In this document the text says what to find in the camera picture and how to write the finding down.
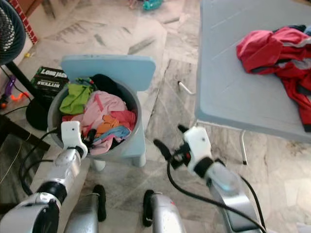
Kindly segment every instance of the orange toy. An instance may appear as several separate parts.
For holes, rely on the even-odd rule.
[[[2,103],[0,106],[0,109],[4,109],[4,108],[6,108],[6,103]]]
[[[20,99],[23,98],[23,96],[29,97],[28,92],[20,93],[19,96],[18,96],[17,98],[16,98],[14,95],[11,95],[11,100],[13,100],[13,101],[19,101]]]

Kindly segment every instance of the black fan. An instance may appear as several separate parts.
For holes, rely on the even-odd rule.
[[[13,62],[22,51],[25,39],[24,25],[18,13],[6,0],[0,0],[0,66],[6,65],[33,95],[34,99],[29,103],[26,111],[28,122],[34,128],[46,130],[49,105]]]

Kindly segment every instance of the black box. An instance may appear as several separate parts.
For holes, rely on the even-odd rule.
[[[69,80],[65,72],[61,69],[40,67],[31,80],[33,86],[40,90],[43,97],[52,102],[54,97],[60,92]]]

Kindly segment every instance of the tile floor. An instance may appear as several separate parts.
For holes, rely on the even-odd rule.
[[[81,194],[103,184],[107,191],[107,220],[100,223],[101,233],[148,233],[141,224],[142,198],[146,189],[168,194],[177,204],[189,233],[224,232],[217,209],[176,191],[165,173],[165,161],[152,144],[162,139],[170,148],[181,143],[177,124],[194,121],[195,99],[180,92],[177,80],[195,90],[198,56],[199,0],[166,0],[156,11],[129,10],[126,0],[72,0],[66,16],[47,19],[51,28],[41,27],[40,42],[20,68],[32,77],[39,66],[58,67],[63,55],[137,54],[151,56],[156,71],[148,90],[139,92],[143,110],[147,163],[142,168],[108,162],[103,172],[89,169],[83,161],[82,172],[61,212],[59,232]],[[34,14],[30,21],[35,21]],[[24,119],[24,110],[11,119],[41,136]],[[297,233],[296,223],[311,224],[311,146],[273,136],[247,132],[245,135],[249,165],[241,164],[239,132],[206,126],[213,154],[232,170],[246,177],[256,190],[266,225],[280,233]],[[53,158],[59,148],[52,144],[45,157]],[[42,164],[35,176],[35,189],[44,178],[48,164]],[[185,169],[174,173],[183,187],[210,196],[204,182]]]

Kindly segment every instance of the light blue table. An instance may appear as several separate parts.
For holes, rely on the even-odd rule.
[[[311,7],[292,0],[203,0],[196,117],[310,143],[278,77],[247,74],[236,56],[236,45],[250,31],[293,24],[310,25]]]

